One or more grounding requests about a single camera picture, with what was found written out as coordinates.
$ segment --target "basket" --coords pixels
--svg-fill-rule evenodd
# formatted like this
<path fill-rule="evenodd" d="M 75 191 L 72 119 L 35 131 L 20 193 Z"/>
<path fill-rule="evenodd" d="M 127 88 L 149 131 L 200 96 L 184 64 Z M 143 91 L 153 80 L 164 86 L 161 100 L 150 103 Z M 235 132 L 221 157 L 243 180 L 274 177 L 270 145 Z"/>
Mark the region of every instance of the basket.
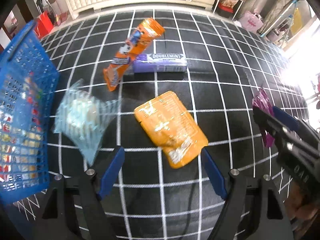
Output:
<path fill-rule="evenodd" d="M 59 73 L 26 24 L 0 55 L 0 201 L 49 185 L 47 130 Z"/>

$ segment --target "orange snack package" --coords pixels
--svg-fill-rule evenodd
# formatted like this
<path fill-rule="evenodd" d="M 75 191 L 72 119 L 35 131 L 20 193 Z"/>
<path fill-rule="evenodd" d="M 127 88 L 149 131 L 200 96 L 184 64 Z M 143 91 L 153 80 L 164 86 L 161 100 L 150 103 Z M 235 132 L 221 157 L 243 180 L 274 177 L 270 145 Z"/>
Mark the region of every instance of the orange snack package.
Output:
<path fill-rule="evenodd" d="M 172 91 L 138 106 L 134 115 L 174 169 L 191 162 L 208 145 L 208 139 Z"/>
<path fill-rule="evenodd" d="M 103 76 L 109 91 L 116 89 L 126 69 L 155 38 L 164 33 L 164 28 L 153 18 L 143 20 L 116 53 Z"/>

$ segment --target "pink box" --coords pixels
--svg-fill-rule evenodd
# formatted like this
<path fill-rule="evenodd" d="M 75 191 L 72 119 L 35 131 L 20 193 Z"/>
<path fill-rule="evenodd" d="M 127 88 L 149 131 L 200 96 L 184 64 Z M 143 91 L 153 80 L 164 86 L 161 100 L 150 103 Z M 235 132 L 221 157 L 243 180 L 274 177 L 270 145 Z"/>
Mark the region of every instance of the pink box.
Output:
<path fill-rule="evenodd" d="M 249 11 L 246 11 L 244 15 L 242 15 L 239 22 L 242 28 L 254 33 L 263 26 L 263 22 Z"/>

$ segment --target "metal screw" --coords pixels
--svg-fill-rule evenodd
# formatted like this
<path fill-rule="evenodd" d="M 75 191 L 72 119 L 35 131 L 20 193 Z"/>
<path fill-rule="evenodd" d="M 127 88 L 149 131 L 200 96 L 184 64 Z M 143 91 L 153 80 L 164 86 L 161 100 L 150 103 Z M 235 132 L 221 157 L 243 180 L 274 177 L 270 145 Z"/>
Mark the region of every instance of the metal screw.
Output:
<path fill-rule="evenodd" d="M 237 175 L 239 175 L 239 173 L 240 173 L 237 169 L 232 169 L 230 172 L 231 172 L 231 174 L 234 175 L 234 176 L 237 176 Z"/>
<path fill-rule="evenodd" d="M 288 148 L 289 151 L 292 151 L 293 144 L 292 143 L 287 143 L 287 148 Z"/>
<path fill-rule="evenodd" d="M 54 176 L 55 180 L 60 180 L 62 179 L 62 175 L 61 174 L 57 174 L 56 176 Z"/>
<path fill-rule="evenodd" d="M 95 173 L 95 170 L 94 169 L 88 169 L 86 172 L 85 172 L 87 175 L 91 176 Z"/>
<path fill-rule="evenodd" d="M 264 174 L 264 175 L 263 175 L 263 178 L 264 178 L 266 181 L 271 180 L 271 177 L 270 177 L 268 174 Z"/>

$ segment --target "basket handle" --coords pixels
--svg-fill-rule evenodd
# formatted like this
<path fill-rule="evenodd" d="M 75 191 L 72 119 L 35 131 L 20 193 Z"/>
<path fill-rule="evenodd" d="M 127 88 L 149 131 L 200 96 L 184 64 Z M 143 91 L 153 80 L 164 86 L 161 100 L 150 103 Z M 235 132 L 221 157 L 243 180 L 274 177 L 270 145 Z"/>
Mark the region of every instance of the basket handle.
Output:
<path fill-rule="evenodd" d="M 16 50 L 18 49 L 20 43 L 22 42 L 22 40 L 25 38 L 25 36 L 28 35 L 28 33 L 36 26 L 36 22 L 35 21 L 31 21 L 28 23 L 29 26 L 26 27 L 26 29 L 24 29 L 24 32 L 21 34 L 21 36 L 19 37 L 17 43 L 13 46 L 9 57 L 8 57 L 8 61 L 12 60 Z"/>

